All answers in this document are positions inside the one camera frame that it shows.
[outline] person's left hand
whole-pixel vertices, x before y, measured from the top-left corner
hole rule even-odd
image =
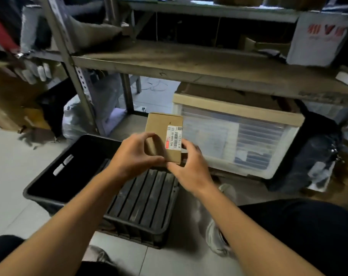
[[[124,139],[106,170],[125,183],[152,166],[164,164],[164,157],[149,156],[144,152],[145,140],[155,135],[153,132],[143,132]]]

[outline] black bin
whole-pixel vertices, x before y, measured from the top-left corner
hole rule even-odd
[[[95,135],[80,137],[25,188],[23,196],[54,215],[109,164],[120,144]],[[168,170],[145,171],[114,196],[98,230],[161,248],[178,191],[178,181]]]

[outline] dark pants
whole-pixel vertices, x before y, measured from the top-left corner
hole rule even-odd
[[[348,212],[336,205],[282,199],[240,207],[261,227],[326,276],[348,275]],[[24,240],[0,236],[0,262]],[[117,275],[108,264],[82,262],[81,275]]]

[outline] hand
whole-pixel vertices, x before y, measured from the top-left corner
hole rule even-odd
[[[124,139],[106,170],[125,183],[152,166],[164,164],[164,157],[149,156],[144,152],[145,140],[154,135],[153,132],[144,132]]]
[[[167,162],[166,167],[187,191],[197,196],[204,187],[212,185],[213,181],[199,147],[183,138],[182,147],[188,150],[185,167],[180,167],[172,162]]]

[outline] forearm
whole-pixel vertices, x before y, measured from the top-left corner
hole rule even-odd
[[[322,275],[245,215],[213,183],[196,196],[210,212],[247,275]]]
[[[0,263],[0,275],[74,275],[113,195],[118,192],[120,180],[104,171],[95,176]]]

